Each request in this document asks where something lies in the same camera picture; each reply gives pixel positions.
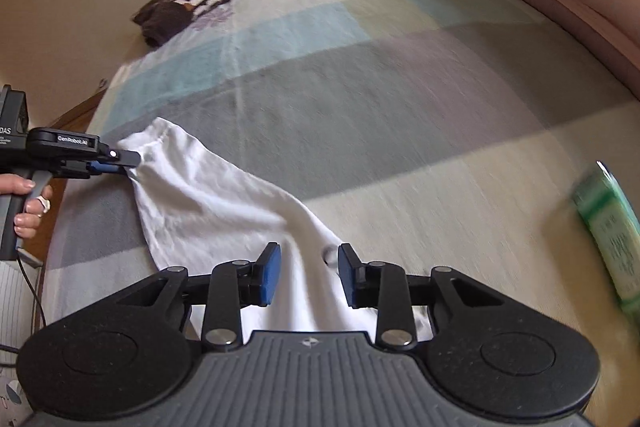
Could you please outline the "person left hand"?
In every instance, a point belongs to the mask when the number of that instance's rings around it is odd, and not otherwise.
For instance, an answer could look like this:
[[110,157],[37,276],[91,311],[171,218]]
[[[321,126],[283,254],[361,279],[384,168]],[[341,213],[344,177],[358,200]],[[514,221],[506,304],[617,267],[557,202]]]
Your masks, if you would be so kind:
[[[34,181],[17,176],[17,174],[2,173],[0,176],[2,195],[27,196],[34,187]],[[17,213],[14,218],[14,232],[20,239],[32,239],[36,236],[42,217],[51,209],[52,196],[53,188],[47,185],[38,197],[25,202],[23,211]]]

